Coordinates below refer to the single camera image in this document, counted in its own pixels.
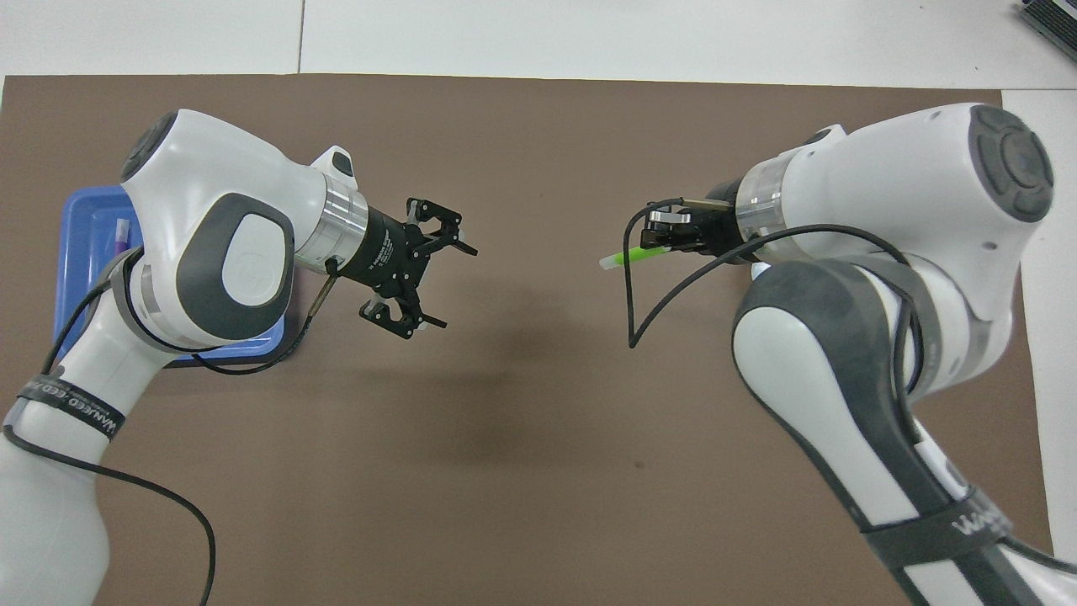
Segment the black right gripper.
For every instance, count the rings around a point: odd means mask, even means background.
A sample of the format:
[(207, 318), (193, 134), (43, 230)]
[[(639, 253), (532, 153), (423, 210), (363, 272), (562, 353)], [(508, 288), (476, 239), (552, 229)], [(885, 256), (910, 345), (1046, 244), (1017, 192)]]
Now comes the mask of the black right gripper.
[[(715, 185), (704, 197), (685, 199), (683, 203), (690, 210), (673, 212), (652, 210), (644, 229), (644, 249), (665, 248), (701, 254), (701, 256), (723, 256), (732, 249), (744, 244), (735, 205), (741, 188), (741, 181), (727, 181)], [(674, 226), (688, 226), (688, 242)]]

